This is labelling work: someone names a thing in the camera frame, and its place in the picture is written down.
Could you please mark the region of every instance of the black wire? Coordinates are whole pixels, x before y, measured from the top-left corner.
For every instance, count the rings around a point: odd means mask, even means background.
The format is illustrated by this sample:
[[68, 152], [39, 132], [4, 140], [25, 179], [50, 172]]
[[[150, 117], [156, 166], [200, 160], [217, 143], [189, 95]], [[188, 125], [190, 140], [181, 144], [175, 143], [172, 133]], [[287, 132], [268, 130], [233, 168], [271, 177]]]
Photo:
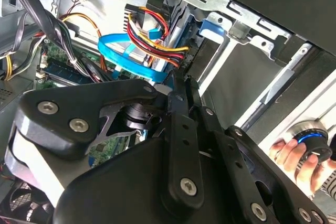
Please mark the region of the black wire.
[[43, 8], [40, 0], [19, 0], [29, 15], [44, 32], [47, 38], [60, 46], [59, 39], [56, 35], [53, 23], [50, 21], [48, 12]]
[[36, 43], [39, 41], [39, 38], [35, 38], [33, 39], [33, 41], [30, 43], [30, 47], [29, 47], [29, 51], [27, 54], [27, 58], [24, 60], [24, 62], [21, 63], [20, 66], [18, 66], [16, 69], [13, 70], [12, 75], [20, 72], [22, 69], [24, 69], [27, 65], [29, 65], [29, 63], [31, 62], [32, 58], [33, 58], [33, 49], [34, 46], [36, 45]]

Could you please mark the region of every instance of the silver screw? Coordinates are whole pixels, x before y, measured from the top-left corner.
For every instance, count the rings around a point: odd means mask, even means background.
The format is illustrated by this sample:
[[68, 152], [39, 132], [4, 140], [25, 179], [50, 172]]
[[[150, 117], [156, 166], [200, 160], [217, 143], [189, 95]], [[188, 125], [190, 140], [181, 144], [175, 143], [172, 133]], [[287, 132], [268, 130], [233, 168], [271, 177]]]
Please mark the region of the silver screw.
[[73, 131], [81, 133], [89, 129], [89, 124], [81, 118], [72, 119], [69, 126]]
[[197, 187], [195, 183], [188, 178], [182, 178], [180, 182], [181, 189], [189, 196], [195, 196], [197, 193]]
[[236, 132], [236, 134], [237, 134], [238, 136], [242, 136], [242, 135], [243, 135], [242, 132], [241, 132], [239, 129], [235, 129], [235, 132]]
[[251, 209], [252, 212], [254, 213], [254, 215], [261, 221], [266, 221], [267, 220], [267, 216], [265, 211], [263, 210], [263, 208], [257, 204], [257, 203], [252, 203], [251, 205]]
[[212, 112], [212, 110], [209, 109], [209, 108], [206, 108], [205, 111], [206, 111], [206, 113], [208, 113], [209, 115], [214, 115], [214, 113]]
[[43, 114], [52, 115], [58, 111], [58, 106], [53, 102], [44, 101], [38, 104], [37, 109]]
[[179, 94], [176, 95], [176, 98], [178, 98], [180, 101], [183, 101], [183, 97], [180, 96]]
[[311, 218], [309, 216], [309, 214], [303, 209], [303, 208], [299, 208], [299, 212], [301, 214], [301, 217], [306, 221], [306, 222], [311, 222]]
[[143, 87], [143, 89], [146, 90], [146, 91], [148, 91], [148, 92], [150, 92], [150, 93], [153, 92], [153, 90], [150, 87], [148, 87], [148, 86]]
[[312, 210], [311, 212], [313, 213], [314, 217], [319, 221], [319, 223], [323, 224], [323, 220], [322, 220], [321, 216], [317, 212], [315, 212], [314, 210]]

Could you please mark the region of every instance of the black cable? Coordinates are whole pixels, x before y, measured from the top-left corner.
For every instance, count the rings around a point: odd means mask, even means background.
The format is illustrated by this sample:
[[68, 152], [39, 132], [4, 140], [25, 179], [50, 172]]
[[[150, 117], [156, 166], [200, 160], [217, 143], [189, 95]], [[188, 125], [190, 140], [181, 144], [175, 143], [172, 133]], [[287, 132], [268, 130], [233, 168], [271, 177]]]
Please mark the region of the black cable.
[[29, 65], [29, 63], [32, 61], [32, 59], [34, 57], [34, 55], [33, 55], [34, 46], [36, 45], [36, 43], [39, 40], [40, 40], [39, 38], [33, 39], [33, 41], [30, 43], [30, 47], [29, 47], [29, 51], [28, 51], [28, 54], [27, 54], [27, 58], [21, 63], [20, 66], [18, 66], [16, 69], [13, 70], [12, 75], [17, 74], [22, 69], [24, 69], [27, 65]]
[[32, 19], [44, 32], [47, 38], [60, 46], [59, 39], [56, 35], [53, 23], [51, 22], [48, 12], [43, 8], [40, 0], [19, 0], [23, 7], [27, 10]]
[[112, 78], [109, 77], [100, 67], [98, 67], [90, 59], [82, 55], [79, 56], [78, 59], [83, 62], [83, 64], [90, 70], [90, 72], [92, 72], [95, 76], [99, 77], [102, 82], [112, 81]]
[[16, 34], [15, 34], [12, 52], [16, 52], [20, 48], [22, 38], [23, 38], [23, 32], [25, 29], [25, 22], [26, 22], [27, 15], [28, 13], [23, 13], [23, 15], [20, 18], [19, 24], [17, 26]]

